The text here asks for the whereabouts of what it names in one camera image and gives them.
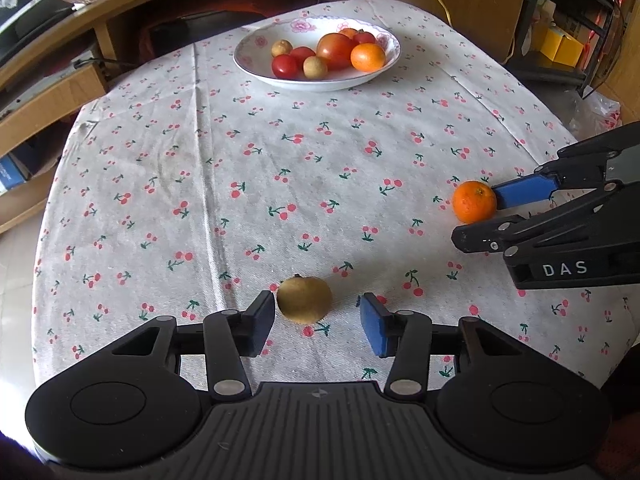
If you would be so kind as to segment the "black metal shelf rack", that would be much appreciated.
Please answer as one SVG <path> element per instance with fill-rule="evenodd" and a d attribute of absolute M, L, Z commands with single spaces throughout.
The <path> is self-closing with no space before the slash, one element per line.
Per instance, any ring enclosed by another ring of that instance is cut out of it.
<path fill-rule="evenodd" d="M 628 3 L 631 0 L 523 0 L 514 53 L 506 67 L 522 81 L 560 84 L 584 92 L 622 38 Z M 562 63 L 540 52 L 547 27 L 562 29 L 582 45 L 576 62 Z"/>

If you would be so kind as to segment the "white floral ceramic plate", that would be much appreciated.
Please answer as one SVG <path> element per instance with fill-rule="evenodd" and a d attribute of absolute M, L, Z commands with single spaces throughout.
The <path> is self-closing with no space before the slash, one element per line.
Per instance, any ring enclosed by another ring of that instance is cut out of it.
<path fill-rule="evenodd" d="M 271 87 L 330 92 L 360 86 L 390 70 L 400 42 L 354 18 L 290 18 L 257 26 L 236 46 L 234 62 Z"/>

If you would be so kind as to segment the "orange tangerine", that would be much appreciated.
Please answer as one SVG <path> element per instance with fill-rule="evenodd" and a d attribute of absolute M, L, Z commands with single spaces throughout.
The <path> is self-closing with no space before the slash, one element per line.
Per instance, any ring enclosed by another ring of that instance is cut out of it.
<path fill-rule="evenodd" d="M 373 73 L 385 66 L 386 54 L 377 44 L 357 44 L 350 52 L 350 62 L 355 70 Z"/>
<path fill-rule="evenodd" d="M 451 200 L 457 219 L 464 224 L 490 220 L 497 212 L 497 196 L 487 184 L 466 181 L 454 190 Z"/>
<path fill-rule="evenodd" d="M 346 36 L 349 39 L 354 39 L 358 34 L 358 30 L 350 27 L 345 27 L 340 30 L 340 34 Z"/>

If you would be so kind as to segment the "orange tangerine front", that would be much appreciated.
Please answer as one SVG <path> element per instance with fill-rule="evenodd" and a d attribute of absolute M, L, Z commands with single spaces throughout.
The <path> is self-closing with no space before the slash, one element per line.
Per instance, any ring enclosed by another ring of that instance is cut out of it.
<path fill-rule="evenodd" d="M 373 73 L 385 66 L 386 54 L 377 44 L 357 44 L 350 52 L 350 62 L 355 70 Z"/>

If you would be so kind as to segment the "small red cherry tomato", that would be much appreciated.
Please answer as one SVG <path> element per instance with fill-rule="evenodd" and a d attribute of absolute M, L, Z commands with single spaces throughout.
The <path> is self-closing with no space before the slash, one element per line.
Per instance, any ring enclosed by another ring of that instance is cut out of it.
<path fill-rule="evenodd" d="M 306 59 L 315 56 L 316 52 L 308 47 L 297 47 L 291 50 L 290 55 L 296 61 L 298 68 L 302 70 Z"/>

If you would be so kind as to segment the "red cherry tomato with stem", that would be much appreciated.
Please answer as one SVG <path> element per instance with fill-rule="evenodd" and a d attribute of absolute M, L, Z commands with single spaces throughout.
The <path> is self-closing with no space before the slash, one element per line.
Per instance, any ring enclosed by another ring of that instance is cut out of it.
<path fill-rule="evenodd" d="M 296 58 L 290 54 L 275 56 L 271 61 L 271 70 L 276 78 L 284 80 L 295 80 L 299 73 Z"/>

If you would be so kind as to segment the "tan longan lone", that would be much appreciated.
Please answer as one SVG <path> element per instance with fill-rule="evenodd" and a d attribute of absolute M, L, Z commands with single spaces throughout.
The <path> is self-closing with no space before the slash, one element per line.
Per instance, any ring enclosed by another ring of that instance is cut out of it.
<path fill-rule="evenodd" d="M 326 78 L 329 69 L 323 58 L 308 56 L 303 62 L 303 73 L 308 80 L 322 80 Z"/>

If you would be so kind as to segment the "large red-orange tomato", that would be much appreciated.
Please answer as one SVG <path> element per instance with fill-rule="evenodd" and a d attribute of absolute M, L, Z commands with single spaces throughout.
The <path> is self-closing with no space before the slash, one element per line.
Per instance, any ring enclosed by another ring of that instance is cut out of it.
<path fill-rule="evenodd" d="M 320 38 L 317 44 L 317 56 L 323 58 L 330 72 L 346 70 L 352 66 L 350 52 L 356 47 L 356 42 L 343 36 L 339 32 L 331 32 Z"/>

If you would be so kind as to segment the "yellow box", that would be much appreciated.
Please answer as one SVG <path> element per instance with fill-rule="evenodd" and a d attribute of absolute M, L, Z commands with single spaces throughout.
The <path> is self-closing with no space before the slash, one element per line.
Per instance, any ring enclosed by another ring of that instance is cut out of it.
<path fill-rule="evenodd" d="M 547 30 L 539 52 L 553 63 L 575 67 L 582 56 L 584 45 L 559 27 Z"/>

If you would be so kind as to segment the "wooden TV stand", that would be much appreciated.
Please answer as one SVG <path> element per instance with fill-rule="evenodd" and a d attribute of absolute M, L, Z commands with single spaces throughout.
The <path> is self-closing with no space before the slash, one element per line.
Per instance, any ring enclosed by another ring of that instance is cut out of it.
<path fill-rule="evenodd" d="M 330 92 L 274 88 L 235 65 L 257 26 L 319 16 L 388 30 L 399 60 Z M 532 168 L 543 114 L 502 66 L 415 6 L 313 6 L 156 58 L 87 104 L 44 179 L 42 235 L 104 248 L 126 236 L 422 236 L 450 226 L 459 184 Z"/>

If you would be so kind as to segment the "cherry print tablecloth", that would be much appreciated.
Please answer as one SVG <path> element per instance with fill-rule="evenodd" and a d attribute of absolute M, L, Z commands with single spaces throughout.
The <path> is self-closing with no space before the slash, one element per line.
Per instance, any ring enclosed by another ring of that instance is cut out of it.
<path fill-rule="evenodd" d="M 454 324 L 472 315 L 602 384 L 638 337 L 634 287 L 517 289 L 496 255 L 451 243 L 465 181 L 524 176 L 573 142 L 552 111 L 470 40 L 393 0 L 285 14 L 360 18 L 400 40 L 398 63 L 333 93 L 271 88 L 233 53 L 243 29 L 157 58 L 86 105 L 56 170 L 37 248 L 36 382 L 151 318 L 201 322 L 293 275 L 333 292 L 320 322 L 278 318 L 251 382 L 376 380 L 356 306 Z"/>

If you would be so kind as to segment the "blue white box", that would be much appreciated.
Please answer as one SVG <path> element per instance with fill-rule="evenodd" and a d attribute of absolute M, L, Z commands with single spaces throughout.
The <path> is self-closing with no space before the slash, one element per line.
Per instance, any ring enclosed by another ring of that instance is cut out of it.
<path fill-rule="evenodd" d="M 27 177 L 11 155 L 2 156 L 0 159 L 0 195 L 6 194 L 26 181 Z"/>

